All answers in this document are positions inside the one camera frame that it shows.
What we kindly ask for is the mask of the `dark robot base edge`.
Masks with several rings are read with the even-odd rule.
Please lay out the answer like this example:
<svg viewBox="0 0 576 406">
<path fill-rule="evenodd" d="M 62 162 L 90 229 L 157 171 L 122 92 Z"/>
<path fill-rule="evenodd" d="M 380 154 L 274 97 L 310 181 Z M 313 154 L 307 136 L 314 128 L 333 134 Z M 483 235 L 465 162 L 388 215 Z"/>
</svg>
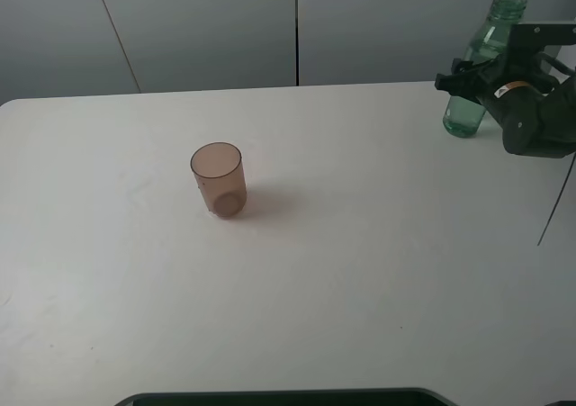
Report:
<svg viewBox="0 0 576 406">
<path fill-rule="evenodd" d="M 120 405 L 452 405 L 423 388 L 332 389 L 263 392 L 156 392 L 132 395 Z"/>
</svg>

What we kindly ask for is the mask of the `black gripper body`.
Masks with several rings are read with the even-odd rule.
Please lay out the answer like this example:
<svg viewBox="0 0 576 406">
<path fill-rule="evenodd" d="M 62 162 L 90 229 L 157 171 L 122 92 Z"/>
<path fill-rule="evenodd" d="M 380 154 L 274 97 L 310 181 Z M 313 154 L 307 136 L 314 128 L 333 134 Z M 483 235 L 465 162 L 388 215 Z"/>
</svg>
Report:
<svg viewBox="0 0 576 406">
<path fill-rule="evenodd" d="M 477 94 L 513 155 L 575 152 L 575 69 L 546 54 L 503 54 L 480 66 Z"/>
</svg>

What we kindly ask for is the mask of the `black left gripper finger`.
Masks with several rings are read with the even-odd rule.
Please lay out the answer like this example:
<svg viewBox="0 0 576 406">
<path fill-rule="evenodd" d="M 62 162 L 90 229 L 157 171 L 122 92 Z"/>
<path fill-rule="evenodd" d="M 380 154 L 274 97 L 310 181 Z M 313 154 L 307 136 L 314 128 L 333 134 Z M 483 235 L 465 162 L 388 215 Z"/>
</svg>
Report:
<svg viewBox="0 0 576 406">
<path fill-rule="evenodd" d="M 475 66 L 451 75 L 437 74 L 435 88 L 466 100 L 494 100 L 493 76 L 491 66 Z"/>
</svg>

